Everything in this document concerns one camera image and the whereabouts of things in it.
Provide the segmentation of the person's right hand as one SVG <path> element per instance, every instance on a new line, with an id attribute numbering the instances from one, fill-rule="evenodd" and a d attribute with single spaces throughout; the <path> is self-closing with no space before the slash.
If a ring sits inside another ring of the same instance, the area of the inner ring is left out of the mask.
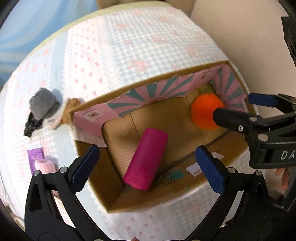
<path id="1" fill-rule="evenodd" d="M 281 189 L 287 191 L 289 186 L 289 173 L 288 168 L 278 168 L 275 170 L 274 174 L 276 176 L 281 175 Z"/>

